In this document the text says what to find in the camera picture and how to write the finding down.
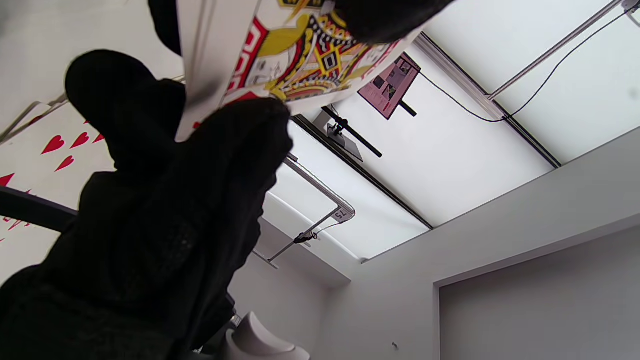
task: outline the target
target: number label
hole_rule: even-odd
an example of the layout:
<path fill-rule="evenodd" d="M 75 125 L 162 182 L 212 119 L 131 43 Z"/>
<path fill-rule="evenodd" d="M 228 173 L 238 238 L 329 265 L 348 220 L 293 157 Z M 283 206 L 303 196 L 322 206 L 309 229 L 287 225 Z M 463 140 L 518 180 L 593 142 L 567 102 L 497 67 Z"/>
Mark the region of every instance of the number label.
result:
<path fill-rule="evenodd" d="M 352 217 L 353 214 L 344 211 L 342 208 L 338 209 L 338 211 L 332 215 L 332 218 L 340 224 L 351 220 Z"/>

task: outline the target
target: person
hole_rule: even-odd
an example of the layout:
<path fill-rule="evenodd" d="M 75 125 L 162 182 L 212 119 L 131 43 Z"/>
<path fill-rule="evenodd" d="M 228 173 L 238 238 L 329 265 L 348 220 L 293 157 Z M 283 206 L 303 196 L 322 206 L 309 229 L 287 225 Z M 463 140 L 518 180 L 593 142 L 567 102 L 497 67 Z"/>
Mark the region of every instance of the person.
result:
<path fill-rule="evenodd" d="M 450 2 L 337 0 L 336 9 L 357 39 L 376 43 Z M 175 0 L 149 6 L 159 38 L 180 54 Z M 42 264 L 0 288 L 0 359 L 182 359 L 232 314 L 228 285 L 292 148 L 289 109 L 235 102 L 175 143 L 184 86 L 156 80 L 130 56 L 78 57 L 65 90 L 104 136 L 116 171 L 91 176 L 76 220 Z"/>

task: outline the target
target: black pole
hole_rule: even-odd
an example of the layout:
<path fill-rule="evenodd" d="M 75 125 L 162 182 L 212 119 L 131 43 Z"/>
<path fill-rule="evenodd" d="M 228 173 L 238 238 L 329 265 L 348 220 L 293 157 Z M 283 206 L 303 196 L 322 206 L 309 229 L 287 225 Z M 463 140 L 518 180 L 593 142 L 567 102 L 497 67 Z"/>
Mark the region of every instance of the black pole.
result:
<path fill-rule="evenodd" d="M 340 126 L 342 126 L 346 131 L 349 131 L 349 133 L 351 133 L 353 135 L 353 137 L 355 137 L 359 142 L 361 142 L 362 145 L 366 146 L 367 149 L 371 150 L 371 152 L 373 152 L 377 157 L 379 157 L 379 158 L 382 157 L 382 152 L 378 151 L 373 145 L 371 145 L 367 140 L 365 140 L 365 138 L 363 138 L 362 135 L 358 134 L 357 131 L 355 131 L 351 126 L 349 126 L 349 122 L 348 121 L 346 121 L 345 119 L 339 117 L 336 113 L 334 113 L 327 106 L 323 106 L 322 110 L 325 113 L 329 114 L 329 116 L 331 116 L 331 118 L 333 120 L 335 120 Z"/>

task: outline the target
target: giant playing card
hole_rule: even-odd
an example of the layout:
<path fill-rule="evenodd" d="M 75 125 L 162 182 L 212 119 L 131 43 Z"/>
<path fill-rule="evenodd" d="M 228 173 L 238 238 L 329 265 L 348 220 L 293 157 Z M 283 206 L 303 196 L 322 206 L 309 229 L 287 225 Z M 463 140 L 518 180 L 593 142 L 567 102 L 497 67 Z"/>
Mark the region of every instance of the giant playing card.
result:
<path fill-rule="evenodd" d="M 195 2 L 179 1 L 189 101 L 178 141 L 233 101 L 277 97 L 297 114 L 344 99 L 419 33 L 393 44 L 359 43 L 325 0 Z"/>

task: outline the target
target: black glove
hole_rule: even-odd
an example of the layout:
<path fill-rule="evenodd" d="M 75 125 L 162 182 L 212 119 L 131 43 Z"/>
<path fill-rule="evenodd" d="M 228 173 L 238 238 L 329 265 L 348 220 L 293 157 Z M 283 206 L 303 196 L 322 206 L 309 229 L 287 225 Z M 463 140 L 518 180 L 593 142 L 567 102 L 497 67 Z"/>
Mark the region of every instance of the black glove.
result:
<path fill-rule="evenodd" d="M 289 110 L 274 99 L 230 104 L 177 144 L 184 87 L 137 60 L 83 55 L 66 88 L 117 171 L 92 176 L 46 260 L 3 286 L 0 357 L 187 350 L 257 242 L 266 192 L 292 147 Z"/>

